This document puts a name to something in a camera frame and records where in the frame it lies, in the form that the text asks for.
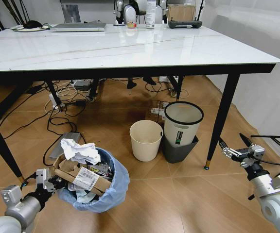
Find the bottle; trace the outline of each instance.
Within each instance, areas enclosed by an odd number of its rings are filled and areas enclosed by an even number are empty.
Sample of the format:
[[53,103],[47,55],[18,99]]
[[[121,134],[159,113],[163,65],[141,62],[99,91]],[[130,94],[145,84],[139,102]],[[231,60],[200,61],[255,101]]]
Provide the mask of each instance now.
[[155,25],[156,0],[147,0],[146,6],[146,28],[153,29]]

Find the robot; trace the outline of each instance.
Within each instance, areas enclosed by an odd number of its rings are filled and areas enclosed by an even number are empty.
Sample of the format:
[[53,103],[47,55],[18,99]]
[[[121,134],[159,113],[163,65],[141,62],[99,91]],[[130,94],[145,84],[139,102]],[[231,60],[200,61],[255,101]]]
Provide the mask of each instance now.
[[248,180],[254,186],[254,194],[248,199],[257,198],[264,217],[280,232],[280,194],[278,194],[280,193],[280,175],[272,179],[270,173],[260,165],[265,152],[263,147],[253,144],[241,133],[240,137],[248,148],[234,150],[220,138],[219,145],[222,148],[222,154],[239,162],[245,169]]
[[[114,14],[118,24],[137,22],[137,17],[146,14],[147,0],[130,0],[129,4],[124,5],[123,0],[114,2]],[[155,9],[155,23],[167,23],[166,17],[167,0],[157,0]]]
[[[233,161],[239,162],[246,170],[248,180],[254,186],[254,197],[258,200],[264,217],[272,222],[280,232],[280,175],[272,179],[269,172],[260,165],[265,149],[253,144],[240,134],[248,148],[234,150],[220,139],[222,154]],[[66,181],[58,176],[51,176],[48,168],[38,169],[31,178],[36,178],[35,192],[27,194],[23,199],[21,187],[11,185],[1,190],[1,197],[6,204],[5,216],[0,216],[0,233],[30,233],[33,221],[45,202],[57,189],[63,188]]]

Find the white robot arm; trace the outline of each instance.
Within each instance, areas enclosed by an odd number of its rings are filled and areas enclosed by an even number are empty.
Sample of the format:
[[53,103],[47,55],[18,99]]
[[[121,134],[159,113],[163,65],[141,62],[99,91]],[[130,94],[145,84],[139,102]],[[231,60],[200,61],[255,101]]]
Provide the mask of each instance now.
[[240,134],[240,136],[249,148],[234,150],[220,139],[222,154],[233,161],[240,162],[246,170],[247,178],[254,186],[254,194],[248,199],[257,198],[264,217],[280,232],[280,194],[278,194],[280,193],[280,175],[272,179],[269,172],[260,165],[265,149],[253,144],[244,135]]
[[35,173],[35,192],[22,199],[18,185],[11,185],[1,190],[1,196],[7,208],[5,216],[0,217],[0,233],[30,233],[33,222],[45,202],[55,193],[56,189],[65,186],[65,181],[58,176],[51,177],[48,168],[38,169]]
[[[129,4],[124,4],[123,0],[114,2],[114,14],[116,15],[117,23],[136,22],[137,16],[146,14],[147,0],[130,0]],[[167,23],[166,17],[167,0],[157,1],[155,22]]]

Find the cardboard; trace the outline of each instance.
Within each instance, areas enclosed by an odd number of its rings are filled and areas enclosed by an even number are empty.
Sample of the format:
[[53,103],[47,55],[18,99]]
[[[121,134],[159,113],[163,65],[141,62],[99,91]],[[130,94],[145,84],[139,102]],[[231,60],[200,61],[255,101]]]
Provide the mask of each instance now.
[[164,127],[165,123],[165,107],[170,102],[160,100],[150,100],[146,110],[145,119],[157,122]]
[[195,16],[195,6],[184,4],[168,4],[167,18],[175,21],[192,21]]
[[167,101],[160,101],[159,102],[159,112],[158,112],[158,124],[162,127],[165,123],[165,107],[169,104]]
[[145,114],[146,120],[158,122],[159,100],[150,100]]
[[[80,167],[78,167],[78,164],[78,162],[66,160],[64,155],[60,155],[53,164],[54,172],[62,179],[73,183],[81,167],[83,166],[87,168],[87,165],[79,164]],[[91,192],[97,194],[98,196],[102,196],[106,189],[110,188],[110,185],[110,181],[103,177],[99,177]]]

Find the gray trash can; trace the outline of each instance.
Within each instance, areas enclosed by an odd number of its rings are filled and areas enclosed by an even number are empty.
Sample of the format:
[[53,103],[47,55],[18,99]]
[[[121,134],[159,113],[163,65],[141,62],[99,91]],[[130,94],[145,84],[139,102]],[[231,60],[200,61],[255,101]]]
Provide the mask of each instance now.
[[166,137],[163,138],[163,154],[168,163],[174,164],[183,161],[194,146],[198,143],[198,138],[195,136],[192,143],[181,146],[181,147],[173,147],[172,144],[168,141]]

